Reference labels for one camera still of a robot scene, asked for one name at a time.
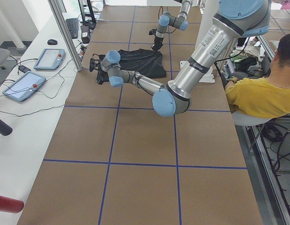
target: yellow shirt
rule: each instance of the yellow shirt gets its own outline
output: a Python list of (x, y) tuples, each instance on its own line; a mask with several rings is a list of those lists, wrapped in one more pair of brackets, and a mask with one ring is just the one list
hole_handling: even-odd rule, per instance
[(244, 78), (225, 92), (231, 112), (237, 110), (259, 118), (290, 113), (290, 89), (271, 85), (266, 78)]

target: black computer mouse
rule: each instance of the black computer mouse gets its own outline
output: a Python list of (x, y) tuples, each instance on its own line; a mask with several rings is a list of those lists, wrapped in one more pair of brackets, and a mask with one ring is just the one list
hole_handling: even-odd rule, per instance
[(47, 41), (47, 44), (48, 44), (48, 45), (57, 45), (57, 40), (49, 39), (49, 40)]

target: person's arm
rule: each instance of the person's arm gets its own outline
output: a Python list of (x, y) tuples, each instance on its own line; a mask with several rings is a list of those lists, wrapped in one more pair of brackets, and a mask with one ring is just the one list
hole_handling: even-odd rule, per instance
[(228, 81), (228, 83), (226, 84), (226, 86), (225, 86), (224, 89), (226, 90), (227, 88), (233, 86), (234, 84), (236, 84), (237, 81), (238, 81), (238, 78), (237, 78), (237, 77), (233, 77), (233, 78), (231, 78), (231, 79)]

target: black cylinder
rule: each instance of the black cylinder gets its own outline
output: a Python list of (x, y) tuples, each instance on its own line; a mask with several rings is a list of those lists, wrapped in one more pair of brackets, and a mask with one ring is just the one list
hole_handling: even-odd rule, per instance
[(0, 120), (0, 134), (2, 134), (3, 136), (7, 136), (12, 131), (13, 131), (13, 129), (9, 125), (7, 125), (5, 122)]

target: light blue joint cover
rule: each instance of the light blue joint cover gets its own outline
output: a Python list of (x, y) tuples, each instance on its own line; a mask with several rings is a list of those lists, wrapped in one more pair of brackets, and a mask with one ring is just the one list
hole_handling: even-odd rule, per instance
[(111, 76), (109, 77), (109, 83), (111, 83), (112, 87), (116, 88), (123, 86), (124, 80), (120, 76)]
[(120, 62), (121, 56), (120, 53), (118, 53), (116, 50), (110, 50), (105, 58), (110, 62), (110, 63), (118, 63)]
[(188, 22), (184, 20), (181, 26), (179, 27), (179, 30), (186, 30), (187, 26), (188, 26)]
[(240, 20), (255, 13), (264, 0), (220, 0), (219, 12), (227, 19)]
[(166, 27), (169, 25), (169, 22), (170, 22), (170, 18), (167, 17), (166, 15), (161, 15), (160, 18), (159, 18), (159, 25), (163, 26), (163, 27)]
[(152, 98), (153, 108), (158, 115), (169, 117), (176, 111), (176, 103), (172, 94), (166, 89), (159, 89)]
[(247, 30), (242, 37), (243, 38), (247, 38), (247, 37), (252, 37), (252, 36), (258, 36), (258, 35), (262, 35), (268, 32), (268, 29), (270, 28), (270, 26), (265, 26), (265, 27), (260, 27), (257, 29), (253, 29), (253, 30)]

